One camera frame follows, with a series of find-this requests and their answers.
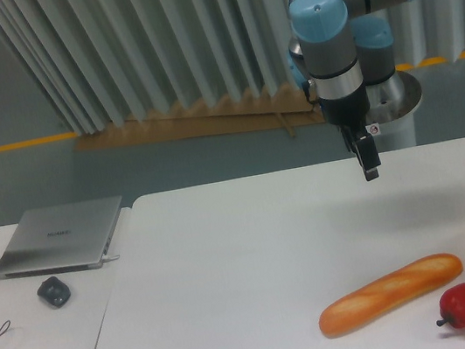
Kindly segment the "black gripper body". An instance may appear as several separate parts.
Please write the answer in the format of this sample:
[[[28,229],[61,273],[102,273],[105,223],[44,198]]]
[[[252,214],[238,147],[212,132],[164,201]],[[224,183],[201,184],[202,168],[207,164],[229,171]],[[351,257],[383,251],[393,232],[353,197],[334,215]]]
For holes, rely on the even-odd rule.
[[[369,112],[368,94],[360,88],[343,98],[321,99],[320,108],[327,123],[336,126],[358,126],[365,124]]]

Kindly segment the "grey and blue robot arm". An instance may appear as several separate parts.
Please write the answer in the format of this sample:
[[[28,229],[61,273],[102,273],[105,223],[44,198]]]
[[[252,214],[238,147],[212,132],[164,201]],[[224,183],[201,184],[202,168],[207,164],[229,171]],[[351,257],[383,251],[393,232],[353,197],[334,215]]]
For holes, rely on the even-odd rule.
[[[414,0],[288,0],[288,66],[311,106],[343,137],[366,180],[379,152],[405,138],[421,103],[420,83],[396,69],[391,26],[377,10]]]

